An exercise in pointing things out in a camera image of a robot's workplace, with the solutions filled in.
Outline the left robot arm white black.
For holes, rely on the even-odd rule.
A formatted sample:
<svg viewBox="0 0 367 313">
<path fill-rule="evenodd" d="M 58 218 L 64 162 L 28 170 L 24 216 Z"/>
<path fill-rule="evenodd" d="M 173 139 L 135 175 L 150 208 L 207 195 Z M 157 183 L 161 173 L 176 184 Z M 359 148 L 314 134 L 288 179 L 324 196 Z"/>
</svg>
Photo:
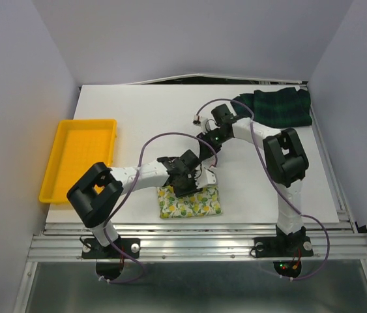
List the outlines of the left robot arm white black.
<svg viewBox="0 0 367 313">
<path fill-rule="evenodd" d="M 217 183 L 215 173 L 187 150 L 181 156 L 163 156 L 141 166 L 115 168 L 103 162 L 92 165 L 66 197 L 106 257 L 119 251 L 119 234 L 108 221 L 118 199 L 133 191 L 170 186 L 177 197 L 189 196 Z"/>
</svg>

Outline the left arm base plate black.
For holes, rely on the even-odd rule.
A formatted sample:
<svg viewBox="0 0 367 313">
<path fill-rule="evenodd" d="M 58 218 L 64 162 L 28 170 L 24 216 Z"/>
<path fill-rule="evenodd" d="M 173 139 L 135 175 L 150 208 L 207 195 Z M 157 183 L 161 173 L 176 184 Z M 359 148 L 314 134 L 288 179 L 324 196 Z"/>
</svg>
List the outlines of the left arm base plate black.
<svg viewBox="0 0 367 313">
<path fill-rule="evenodd" d="M 123 257 L 123 255 L 110 244 L 107 247 L 101 246 L 98 240 L 94 237 L 86 237 L 82 239 L 82 241 L 83 246 L 81 257 L 85 260 L 120 259 Z M 113 243 L 125 254 L 128 254 L 135 259 L 139 258 L 139 238 L 119 238 Z"/>
</svg>

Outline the lemon print skirt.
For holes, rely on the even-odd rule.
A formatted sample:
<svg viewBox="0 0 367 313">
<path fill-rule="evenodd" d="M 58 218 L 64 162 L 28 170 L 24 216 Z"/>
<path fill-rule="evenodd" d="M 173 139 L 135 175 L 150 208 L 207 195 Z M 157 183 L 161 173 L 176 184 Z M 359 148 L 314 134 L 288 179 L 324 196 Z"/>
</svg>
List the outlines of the lemon print skirt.
<svg viewBox="0 0 367 313">
<path fill-rule="evenodd" d="M 222 214 L 217 186 L 205 187 L 190 196 L 178 198 L 170 186 L 157 188 L 161 219 L 203 218 Z"/>
</svg>

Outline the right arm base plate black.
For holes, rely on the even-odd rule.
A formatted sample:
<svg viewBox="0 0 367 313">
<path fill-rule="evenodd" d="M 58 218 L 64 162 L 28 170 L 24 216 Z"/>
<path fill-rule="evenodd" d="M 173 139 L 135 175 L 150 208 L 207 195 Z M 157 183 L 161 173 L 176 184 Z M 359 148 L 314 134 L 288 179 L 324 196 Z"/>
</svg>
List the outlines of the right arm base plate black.
<svg viewBox="0 0 367 313">
<path fill-rule="evenodd" d="M 255 237 L 254 252 L 256 258 L 292 258 L 314 255 L 309 237 L 291 240 L 285 237 Z"/>
</svg>

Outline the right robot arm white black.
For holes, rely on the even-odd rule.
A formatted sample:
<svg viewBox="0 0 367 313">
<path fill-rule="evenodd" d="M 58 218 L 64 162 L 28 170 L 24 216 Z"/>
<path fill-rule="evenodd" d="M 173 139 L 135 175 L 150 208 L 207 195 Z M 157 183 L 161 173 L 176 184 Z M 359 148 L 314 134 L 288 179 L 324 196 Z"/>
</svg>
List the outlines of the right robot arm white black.
<svg viewBox="0 0 367 313">
<path fill-rule="evenodd" d="M 278 130 L 254 121 L 253 116 L 234 115 L 225 105 L 212 110 L 215 128 L 209 120 L 195 114 L 193 124 L 201 128 L 199 138 L 214 152 L 230 139 L 251 143 L 263 166 L 265 175 L 277 193 L 278 220 L 273 237 L 255 237 L 250 251 L 255 258 L 289 257 L 305 252 L 310 242 L 302 221 L 301 189 L 309 161 L 297 131 Z"/>
</svg>

